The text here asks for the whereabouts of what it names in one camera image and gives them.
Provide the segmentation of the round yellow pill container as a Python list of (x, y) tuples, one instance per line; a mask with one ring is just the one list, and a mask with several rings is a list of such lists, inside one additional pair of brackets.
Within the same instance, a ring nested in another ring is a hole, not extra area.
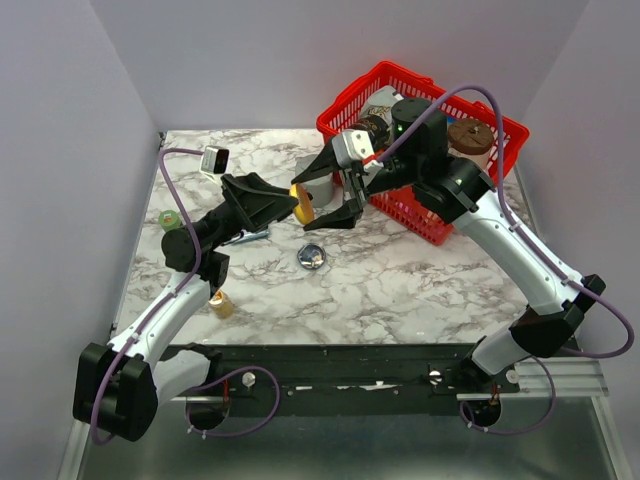
[(311, 204), (311, 197), (302, 184), (293, 184), (289, 189), (289, 195), (297, 201), (293, 209), (293, 215), (303, 226), (310, 224), (315, 216)]

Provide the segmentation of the amber pill bottle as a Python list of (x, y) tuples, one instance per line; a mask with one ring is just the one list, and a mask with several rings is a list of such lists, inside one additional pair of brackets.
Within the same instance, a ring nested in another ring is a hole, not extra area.
[(224, 320), (231, 317), (234, 313), (234, 304), (228, 297), (228, 295), (222, 290), (218, 290), (208, 301), (208, 305), (214, 315)]

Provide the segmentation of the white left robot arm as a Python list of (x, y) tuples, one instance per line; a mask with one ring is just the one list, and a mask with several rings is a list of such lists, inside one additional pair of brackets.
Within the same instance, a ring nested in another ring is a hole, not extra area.
[(137, 441), (157, 409), (194, 388), (214, 393), (220, 368), (199, 352), (164, 360), (183, 325), (220, 290), (229, 268), (218, 247), (241, 231), (257, 232), (288, 217), (298, 200), (250, 173), (222, 177), (223, 202), (200, 220), (164, 234), (161, 249), (172, 275), (161, 295), (125, 331), (106, 345), (80, 354), (72, 414), (111, 436)]

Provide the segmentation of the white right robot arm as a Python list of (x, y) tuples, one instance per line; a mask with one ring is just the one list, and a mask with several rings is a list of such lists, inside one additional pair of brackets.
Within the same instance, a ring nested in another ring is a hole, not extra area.
[(347, 200), (308, 229), (351, 229), (371, 196), (410, 187), (422, 206), (478, 244), (525, 295), (525, 313), (479, 340), (461, 365), (461, 382), (471, 391), (485, 390), (510, 364), (556, 354), (604, 292), (599, 276), (565, 266), (520, 222), (484, 170), (449, 152), (446, 118), (426, 99), (398, 98), (387, 116), (361, 117), (293, 181), (334, 172)]

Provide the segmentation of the grey wrapped toilet paper roll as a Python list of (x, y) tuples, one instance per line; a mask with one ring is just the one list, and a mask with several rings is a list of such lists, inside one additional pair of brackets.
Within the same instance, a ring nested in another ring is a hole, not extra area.
[[(314, 160), (313, 154), (298, 157), (295, 163), (295, 175), (301, 174)], [(303, 182), (305, 190), (310, 196), (311, 204), (314, 208), (326, 207), (333, 199), (334, 184), (331, 174), (320, 178)]]

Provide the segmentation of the rectangular light blue pill box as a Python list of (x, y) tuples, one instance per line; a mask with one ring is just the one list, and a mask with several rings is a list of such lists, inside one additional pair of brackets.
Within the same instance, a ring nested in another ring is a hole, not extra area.
[(230, 240), (223, 243), (223, 246), (229, 246), (234, 244), (242, 244), (247, 242), (252, 242), (256, 240), (262, 240), (268, 238), (270, 236), (270, 229), (266, 227), (265, 229), (250, 232), (247, 230), (241, 230), (238, 234), (233, 236)]

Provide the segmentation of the round dark blue pill container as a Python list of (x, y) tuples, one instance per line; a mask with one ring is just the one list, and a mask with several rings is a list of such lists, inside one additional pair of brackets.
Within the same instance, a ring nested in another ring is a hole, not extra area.
[(297, 260), (302, 268), (315, 271), (325, 264), (326, 252), (321, 246), (308, 243), (298, 250)]

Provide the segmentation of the black cup with white rim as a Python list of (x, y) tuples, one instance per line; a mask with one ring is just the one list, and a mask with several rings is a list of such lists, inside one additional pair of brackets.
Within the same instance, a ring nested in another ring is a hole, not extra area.
[(377, 115), (363, 117), (354, 124), (354, 128), (367, 132), (375, 151), (384, 149), (388, 145), (390, 140), (389, 125), (382, 117)]

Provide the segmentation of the green lidded dark jar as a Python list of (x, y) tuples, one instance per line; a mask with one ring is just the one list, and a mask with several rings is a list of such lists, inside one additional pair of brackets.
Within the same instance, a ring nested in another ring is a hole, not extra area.
[(174, 210), (161, 211), (157, 222), (164, 232), (181, 228), (183, 225), (180, 214)]

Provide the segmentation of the grey patterned snack bag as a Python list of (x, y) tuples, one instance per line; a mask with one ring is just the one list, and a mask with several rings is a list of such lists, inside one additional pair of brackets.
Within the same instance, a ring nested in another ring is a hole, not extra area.
[(383, 119), (388, 126), (393, 122), (391, 110), (392, 107), (403, 100), (404, 96), (400, 94), (393, 86), (385, 85), (384, 87), (373, 92), (363, 104), (359, 117), (367, 117), (375, 115)]

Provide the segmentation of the brown lidded paper cup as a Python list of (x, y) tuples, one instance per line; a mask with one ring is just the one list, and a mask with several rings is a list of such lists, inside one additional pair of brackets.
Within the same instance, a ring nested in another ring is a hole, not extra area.
[(457, 119), (448, 126), (447, 138), (449, 154), (487, 168), (494, 136), (486, 123), (473, 118)]

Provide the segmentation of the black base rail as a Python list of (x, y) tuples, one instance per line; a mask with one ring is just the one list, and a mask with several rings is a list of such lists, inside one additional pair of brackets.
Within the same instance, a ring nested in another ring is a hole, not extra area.
[(468, 344), (171, 345), (152, 370), (160, 404), (236, 418), (454, 415), (461, 400), (522, 399), (549, 382), (532, 360), (464, 378)]

